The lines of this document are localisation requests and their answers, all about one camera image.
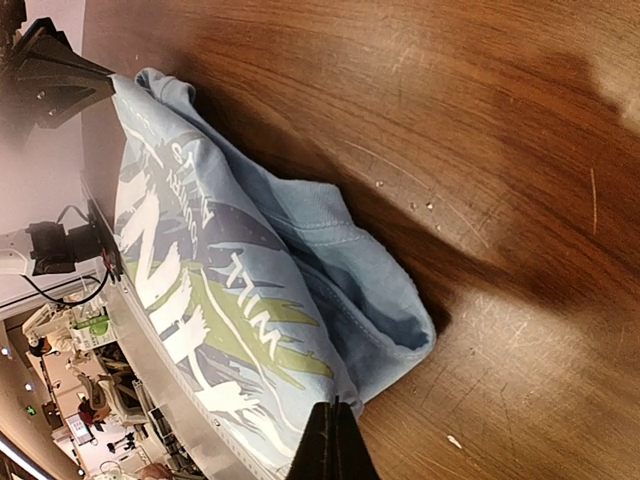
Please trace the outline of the light blue printed t-shirt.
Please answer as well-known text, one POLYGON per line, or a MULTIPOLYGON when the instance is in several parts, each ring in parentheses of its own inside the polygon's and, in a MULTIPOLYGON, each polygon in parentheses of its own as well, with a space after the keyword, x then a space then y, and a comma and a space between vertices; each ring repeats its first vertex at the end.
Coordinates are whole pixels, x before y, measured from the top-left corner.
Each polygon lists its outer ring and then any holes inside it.
POLYGON ((283 475, 312 407, 360 415, 432 351, 433 321, 336 186, 252 161, 188 83, 152 68, 112 82, 114 237, 139 301, 197 404, 283 475))

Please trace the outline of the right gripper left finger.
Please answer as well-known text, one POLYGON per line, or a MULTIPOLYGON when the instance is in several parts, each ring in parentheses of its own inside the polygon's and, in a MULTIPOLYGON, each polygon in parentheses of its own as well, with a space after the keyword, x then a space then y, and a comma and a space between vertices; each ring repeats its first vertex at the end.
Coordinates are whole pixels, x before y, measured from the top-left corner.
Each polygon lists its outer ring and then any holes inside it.
POLYGON ((288 480, 328 480, 333 477, 333 403, 317 403, 311 410, 288 480))

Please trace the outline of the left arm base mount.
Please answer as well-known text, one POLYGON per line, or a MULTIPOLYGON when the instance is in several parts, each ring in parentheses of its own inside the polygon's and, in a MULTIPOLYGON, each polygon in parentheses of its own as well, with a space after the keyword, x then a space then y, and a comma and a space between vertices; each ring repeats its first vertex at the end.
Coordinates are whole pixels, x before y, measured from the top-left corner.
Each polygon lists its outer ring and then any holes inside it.
POLYGON ((77 264, 100 259, 111 279, 121 280, 123 265, 110 226, 94 200, 88 199, 86 205, 86 214, 69 205, 55 222, 32 223, 26 228, 32 243, 30 259, 34 261, 28 270, 31 276, 69 274, 76 271, 77 264), (84 224, 66 230, 62 218, 70 209, 80 213, 84 224))

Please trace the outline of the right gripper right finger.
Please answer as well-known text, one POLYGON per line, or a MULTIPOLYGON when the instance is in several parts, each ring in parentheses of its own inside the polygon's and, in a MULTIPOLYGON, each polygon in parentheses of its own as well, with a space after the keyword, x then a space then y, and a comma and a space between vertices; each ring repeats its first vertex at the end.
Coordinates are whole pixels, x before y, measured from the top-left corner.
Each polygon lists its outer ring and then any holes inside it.
POLYGON ((344 402, 334 406, 334 478, 380 479, 352 409, 344 402))

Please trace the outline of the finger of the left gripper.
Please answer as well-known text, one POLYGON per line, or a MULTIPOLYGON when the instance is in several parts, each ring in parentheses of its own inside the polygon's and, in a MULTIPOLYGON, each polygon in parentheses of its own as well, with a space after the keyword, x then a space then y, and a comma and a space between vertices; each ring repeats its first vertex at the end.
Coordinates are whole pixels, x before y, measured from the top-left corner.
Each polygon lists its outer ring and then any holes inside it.
POLYGON ((74 52, 49 17, 1 47, 1 128, 56 129, 115 94, 113 72, 74 52))

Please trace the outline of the front aluminium frame rail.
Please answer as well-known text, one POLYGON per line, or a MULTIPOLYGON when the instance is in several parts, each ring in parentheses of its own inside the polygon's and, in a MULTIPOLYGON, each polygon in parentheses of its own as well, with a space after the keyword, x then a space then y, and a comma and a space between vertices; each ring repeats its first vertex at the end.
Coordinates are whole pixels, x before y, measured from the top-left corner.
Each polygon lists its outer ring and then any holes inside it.
POLYGON ((272 479, 198 401, 164 350, 129 276, 123 272, 103 293, 124 355, 203 474, 209 479, 272 479))

